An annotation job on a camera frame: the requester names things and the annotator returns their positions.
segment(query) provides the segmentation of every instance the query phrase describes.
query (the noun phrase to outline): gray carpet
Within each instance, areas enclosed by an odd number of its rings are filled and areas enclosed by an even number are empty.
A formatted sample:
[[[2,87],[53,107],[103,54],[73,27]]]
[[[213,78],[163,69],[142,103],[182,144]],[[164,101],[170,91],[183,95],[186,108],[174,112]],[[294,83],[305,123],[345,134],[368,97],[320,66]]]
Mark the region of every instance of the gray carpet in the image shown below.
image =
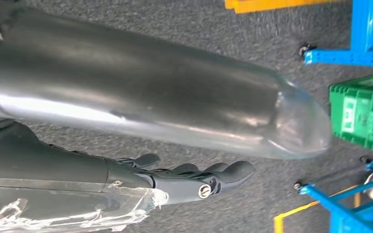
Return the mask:
[[[235,15],[220,1],[153,1],[114,3],[101,0],[28,0],[46,12],[79,18],[110,27],[160,37],[208,50],[281,72],[306,89],[328,108],[332,83],[373,74],[373,68],[304,65],[296,55],[303,41],[323,48],[346,48],[349,44],[351,5],[326,4],[261,13]],[[27,123],[48,143],[112,158],[137,157],[145,153],[161,156],[160,167],[182,163],[205,168],[217,162],[248,160],[257,173],[241,188],[205,201],[164,206],[126,233],[272,233],[275,215],[310,202],[298,196],[293,183],[358,165],[358,158],[371,154],[334,139],[327,155],[300,161],[248,158],[218,151],[185,147],[124,135],[104,134],[63,126]],[[361,173],[348,172],[347,179],[323,184],[329,193],[351,186]],[[327,232],[328,214],[320,207],[285,220],[286,233]]]

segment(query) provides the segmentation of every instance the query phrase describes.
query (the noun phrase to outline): blue shelf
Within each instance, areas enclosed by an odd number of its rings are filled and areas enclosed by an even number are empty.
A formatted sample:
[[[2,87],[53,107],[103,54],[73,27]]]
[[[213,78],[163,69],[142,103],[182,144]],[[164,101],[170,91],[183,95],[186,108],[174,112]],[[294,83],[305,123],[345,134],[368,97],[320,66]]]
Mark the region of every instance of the blue shelf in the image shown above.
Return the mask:
[[[369,163],[366,168],[373,171],[373,162]],[[300,194],[308,195],[319,201],[325,209],[331,212],[330,233],[373,233],[373,201],[354,209],[348,209],[338,202],[372,187],[373,182],[370,182],[329,197],[310,183],[301,188]]]
[[[373,67],[373,0],[353,0],[349,50],[310,50],[305,63],[329,63]]]

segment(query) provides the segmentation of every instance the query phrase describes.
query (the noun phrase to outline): plastic wrap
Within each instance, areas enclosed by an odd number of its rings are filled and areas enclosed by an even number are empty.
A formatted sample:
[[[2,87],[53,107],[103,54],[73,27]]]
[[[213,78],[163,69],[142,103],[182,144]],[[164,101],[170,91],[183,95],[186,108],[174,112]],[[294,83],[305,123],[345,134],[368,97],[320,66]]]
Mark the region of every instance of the plastic wrap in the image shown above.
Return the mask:
[[[0,178],[0,233],[121,231],[168,200],[159,189],[120,184]]]

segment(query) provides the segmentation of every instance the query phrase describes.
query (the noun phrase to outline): screw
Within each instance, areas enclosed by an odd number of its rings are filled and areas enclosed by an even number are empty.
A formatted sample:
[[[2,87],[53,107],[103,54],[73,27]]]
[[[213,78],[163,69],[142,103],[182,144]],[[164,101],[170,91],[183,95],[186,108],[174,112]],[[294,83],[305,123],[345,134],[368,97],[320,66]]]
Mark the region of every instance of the screw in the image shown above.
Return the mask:
[[[199,191],[198,191],[198,196],[202,199],[205,199],[211,195],[211,186],[208,184],[203,184],[201,185]]]

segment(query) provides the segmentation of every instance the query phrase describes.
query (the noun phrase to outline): green plastic crate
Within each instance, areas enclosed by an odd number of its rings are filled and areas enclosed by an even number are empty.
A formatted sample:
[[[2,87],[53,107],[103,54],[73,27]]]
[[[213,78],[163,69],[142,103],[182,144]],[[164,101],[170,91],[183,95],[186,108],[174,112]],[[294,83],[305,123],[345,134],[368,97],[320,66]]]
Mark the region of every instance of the green plastic crate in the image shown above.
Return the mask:
[[[373,75],[330,87],[334,135],[373,150]]]

